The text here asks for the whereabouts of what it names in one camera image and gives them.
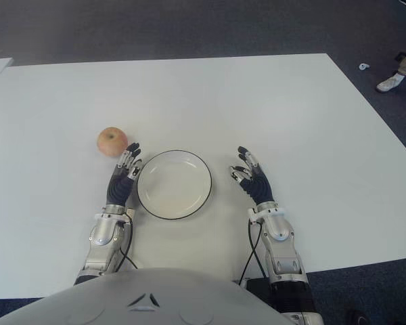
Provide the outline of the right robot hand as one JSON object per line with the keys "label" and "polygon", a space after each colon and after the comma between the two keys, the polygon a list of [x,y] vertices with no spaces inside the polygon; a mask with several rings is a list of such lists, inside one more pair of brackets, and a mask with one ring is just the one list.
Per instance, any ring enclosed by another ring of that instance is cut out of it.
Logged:
{"label": "right robot hand", "polygon": [[247,167],[230,166],[231,178],[251,197],[256,206],[276,205],[269,180],[254,155],[245,147],[239,146],[238,157]]}

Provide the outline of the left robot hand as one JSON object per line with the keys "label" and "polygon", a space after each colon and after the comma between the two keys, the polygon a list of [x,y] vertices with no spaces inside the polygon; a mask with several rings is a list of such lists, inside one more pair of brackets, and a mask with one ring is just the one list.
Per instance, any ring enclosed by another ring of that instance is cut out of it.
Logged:
{"label": "left robot hand", "polygon": [[142,169],[140,153],[139,143],[134,142],[120,155],[108,184],[104,209],[106,213],[124,213],[126,202]]}

